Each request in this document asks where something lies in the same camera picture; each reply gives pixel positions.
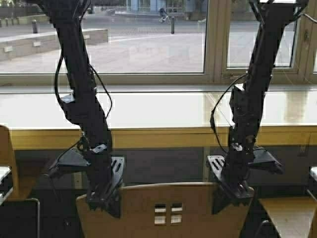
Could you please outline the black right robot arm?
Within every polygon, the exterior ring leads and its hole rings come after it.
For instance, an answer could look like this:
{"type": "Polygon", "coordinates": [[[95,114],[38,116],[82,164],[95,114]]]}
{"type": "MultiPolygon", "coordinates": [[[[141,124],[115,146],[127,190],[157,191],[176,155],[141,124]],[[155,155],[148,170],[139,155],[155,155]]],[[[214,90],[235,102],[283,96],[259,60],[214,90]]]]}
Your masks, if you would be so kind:
{"type": "Polygon", "coordinates": [[[223,155],[208,157],[217,189],[211,212],[218,214],[229,205],[247,205],[254,191],[247,183],[251,170],[282,174],[281,163],[264,148],[257,147],[264,100],[272,80],[276,56],[286,26],[303,16],[306,0],[252,0],[250,7],[259,22],[257,37],[242,83],[234,81],[228,91],[233,125],[229,128],[223,155]]]}

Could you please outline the robot base corner, right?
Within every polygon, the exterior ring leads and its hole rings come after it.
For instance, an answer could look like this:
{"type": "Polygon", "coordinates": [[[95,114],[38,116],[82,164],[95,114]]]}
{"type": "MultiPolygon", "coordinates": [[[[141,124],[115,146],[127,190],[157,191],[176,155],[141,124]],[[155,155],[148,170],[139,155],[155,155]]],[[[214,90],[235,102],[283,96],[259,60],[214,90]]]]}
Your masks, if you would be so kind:
{"type": "Polygon", "coordinates": [[[316,166],[311,167],[309,169],[307,191],[314,200],[317,200],[317,167],[316,166]]]}

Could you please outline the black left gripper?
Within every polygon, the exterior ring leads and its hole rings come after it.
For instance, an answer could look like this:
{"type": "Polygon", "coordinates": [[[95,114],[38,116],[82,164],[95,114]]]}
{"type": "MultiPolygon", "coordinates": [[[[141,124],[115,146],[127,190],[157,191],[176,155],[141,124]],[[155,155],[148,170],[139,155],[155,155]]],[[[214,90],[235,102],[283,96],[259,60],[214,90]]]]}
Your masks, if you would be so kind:
{"type": "Polygon", "coordinates": [[[89,185],[86,203],[89,209],[101,209],[120,219],[124,158],[113,157],[105,144],[90,148],[83,153],[83,157],[87,161],[89,185]]]}

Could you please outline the robot base corner, left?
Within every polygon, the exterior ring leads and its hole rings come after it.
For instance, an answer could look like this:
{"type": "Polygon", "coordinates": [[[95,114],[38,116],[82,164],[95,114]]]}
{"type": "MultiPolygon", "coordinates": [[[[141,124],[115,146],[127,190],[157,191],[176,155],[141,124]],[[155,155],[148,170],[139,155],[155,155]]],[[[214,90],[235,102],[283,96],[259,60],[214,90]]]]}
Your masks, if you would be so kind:
{"type": "Polygon", "coordinates": [[[0,204],[2,205],[13,192],[12,170],[10,166],[0,167],[0,204]]]}

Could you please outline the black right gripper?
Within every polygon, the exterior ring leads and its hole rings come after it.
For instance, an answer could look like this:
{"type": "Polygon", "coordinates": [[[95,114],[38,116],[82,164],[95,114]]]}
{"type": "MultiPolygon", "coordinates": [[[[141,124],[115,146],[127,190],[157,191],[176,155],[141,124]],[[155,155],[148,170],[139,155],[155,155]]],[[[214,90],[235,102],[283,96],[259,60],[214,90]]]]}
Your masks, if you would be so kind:
{"type": "Polygon", "coordinates": [[[255,196],[246,177],[250,171],[248,164],[254,160],[253,146],[230,146],[225,155],[208,155],[207,165],[218,187],[213,192],[212,214],[224,208],[247,206],[255,196]]]}

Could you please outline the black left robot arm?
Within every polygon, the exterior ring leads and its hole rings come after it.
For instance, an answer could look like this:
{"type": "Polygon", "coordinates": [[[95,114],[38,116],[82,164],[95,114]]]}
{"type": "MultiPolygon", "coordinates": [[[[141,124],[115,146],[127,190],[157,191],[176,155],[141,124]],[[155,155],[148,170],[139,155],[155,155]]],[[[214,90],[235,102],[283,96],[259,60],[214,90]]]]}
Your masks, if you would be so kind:
{"type": "Polygon", "coordinates": [[[36,4],[54,26],[65,62],[70,94],[57,96],[65,118],[80,127],[82,135],[48,168],[51,177],[84,172],[88,179],[86,202],[115,218],[121,216],[124,162],[112,156],[112,134],[107,116],[97,99],[94,70],[89,61],[81,19],[86,0],[38,0],[36,4]]]}

